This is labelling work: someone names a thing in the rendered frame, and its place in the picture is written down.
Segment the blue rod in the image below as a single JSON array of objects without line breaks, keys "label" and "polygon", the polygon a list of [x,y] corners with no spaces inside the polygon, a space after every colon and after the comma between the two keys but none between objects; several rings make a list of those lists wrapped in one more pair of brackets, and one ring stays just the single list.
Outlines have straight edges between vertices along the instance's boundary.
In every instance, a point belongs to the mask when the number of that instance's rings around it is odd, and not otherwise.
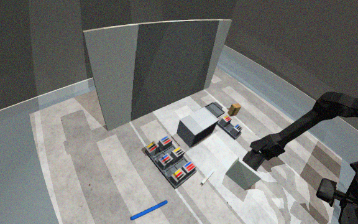
[{"label": "blue rod", "polygon": [[154,211],[155,209],[158,209],[159,207],[161,207],[163,205],[166,205],[166,204],[167,204],[167,201],[161,202],[161,203],[157,204],[156,206],[153,206],[152,208],[149,208],[148,210],[145,210],[145,211],[143,211],[141,213],[136,214],[135,216],[132,216],[130,219],[135,220],[136,218],[139,218],[142,215],[150,213],[151,211]]}]

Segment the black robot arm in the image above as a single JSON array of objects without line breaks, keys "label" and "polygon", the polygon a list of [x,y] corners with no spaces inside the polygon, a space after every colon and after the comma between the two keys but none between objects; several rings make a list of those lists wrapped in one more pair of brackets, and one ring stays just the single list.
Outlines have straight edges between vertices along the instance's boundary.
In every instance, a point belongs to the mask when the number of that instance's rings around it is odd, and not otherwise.
[{"label": "black robot arm", "polygon": [[[344,93],[327,91],[316,100],[312,110],[294,123],[279,133],[268,134],[259,140],[252,141],[250,144],[251,150],[242,158],[242,161],[257,171],[265,159],[269,161],[271,158],[283,154],[285,145],[288,142],[311,129],[320,121],[333,119],[337,116],[358,118],[358,98]],[[358,161],[351,163],[350,166],[356,173],[351,182],[351,190],[358,196]],[[341,206],[339,224],[358,224],[357,204],[345,198],[340,201],[339,206]]]}]

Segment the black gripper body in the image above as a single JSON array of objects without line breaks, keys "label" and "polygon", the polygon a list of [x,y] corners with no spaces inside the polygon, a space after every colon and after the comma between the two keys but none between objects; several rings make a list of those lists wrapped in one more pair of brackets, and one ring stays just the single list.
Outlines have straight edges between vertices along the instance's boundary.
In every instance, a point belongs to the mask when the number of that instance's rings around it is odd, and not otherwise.
[{"label": "black gripper body", "polygon": [[330,202],[332,198],[335,198],[339,201],[348,198],[349,200],[352,200],[353,203],[358,205],[358,196],[356,196],[351,190],[351,185],[349,186],[347,192],[344,193],[335,190],[336,184],[337,182],[323,178],[320,182],[316,196],[326,202]]}]

